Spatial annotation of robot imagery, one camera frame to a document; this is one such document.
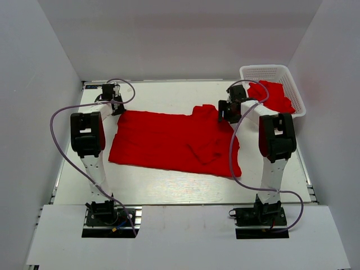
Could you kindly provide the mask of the red t shirt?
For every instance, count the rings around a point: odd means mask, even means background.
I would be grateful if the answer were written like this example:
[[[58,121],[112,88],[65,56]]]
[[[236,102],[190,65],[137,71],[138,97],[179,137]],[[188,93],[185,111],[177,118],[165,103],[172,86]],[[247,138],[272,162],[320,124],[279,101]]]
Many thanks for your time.
[[[119,117],[109,162],[240,177],[240,145],[232,135],[213,105],[195,106],[190,115],[128,110]]]

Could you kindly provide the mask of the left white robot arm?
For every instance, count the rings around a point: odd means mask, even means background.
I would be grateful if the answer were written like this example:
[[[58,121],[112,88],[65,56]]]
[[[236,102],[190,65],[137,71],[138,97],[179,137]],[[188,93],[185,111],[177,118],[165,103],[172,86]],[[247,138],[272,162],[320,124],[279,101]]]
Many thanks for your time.
[[[106,146],[104,120],[125,111],[123,99],[119,93],[120,85],[105,83],[96,104],[86,112],[76,112],[70,116],[71,147],[82,161],[90,181],[93,202],[89,209],[94,215],[99,214],[106,224],[114,224],[119,218],[119,211],[110,200],[112,194],[106,180],[103,151]]]

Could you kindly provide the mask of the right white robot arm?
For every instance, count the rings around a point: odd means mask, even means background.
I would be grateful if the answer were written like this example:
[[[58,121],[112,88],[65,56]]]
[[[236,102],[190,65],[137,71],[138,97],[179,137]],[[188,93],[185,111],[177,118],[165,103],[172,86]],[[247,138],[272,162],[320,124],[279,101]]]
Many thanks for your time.
[[[259,127],[258,146],[263,157],[262,181],[259,188],[240,184],[241,187],[256,191],[251,208],[234,209],[233,217],[239,227],[285,226],[285,212],[281,206],[281,183],[285,166],[296,150],[293,117],[289,113],[270,114],[263,102],[247,96],[240,83],[233,83],[227,89],[228,99],[218,102],[218,120],[240,125],[248,118]]]

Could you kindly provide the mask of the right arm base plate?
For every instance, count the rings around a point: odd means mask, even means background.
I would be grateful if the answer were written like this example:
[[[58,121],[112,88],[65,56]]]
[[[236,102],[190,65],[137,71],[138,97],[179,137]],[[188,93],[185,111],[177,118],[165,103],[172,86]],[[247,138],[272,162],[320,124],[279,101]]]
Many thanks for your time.
[[[237,240],[288,239],[287,219],[283,207],[277,214],[260,219],[254,208],[233,208],[228,212],[235,220]]]

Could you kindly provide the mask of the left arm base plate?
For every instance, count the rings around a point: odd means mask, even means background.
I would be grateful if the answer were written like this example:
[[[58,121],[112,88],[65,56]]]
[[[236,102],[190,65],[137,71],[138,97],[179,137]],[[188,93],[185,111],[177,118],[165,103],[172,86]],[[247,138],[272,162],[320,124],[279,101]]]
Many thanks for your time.
[[[115,215],[95,215],[87,209],[82,229],[84,239],[134,239],[136,236],[123,208],[114,208]]]

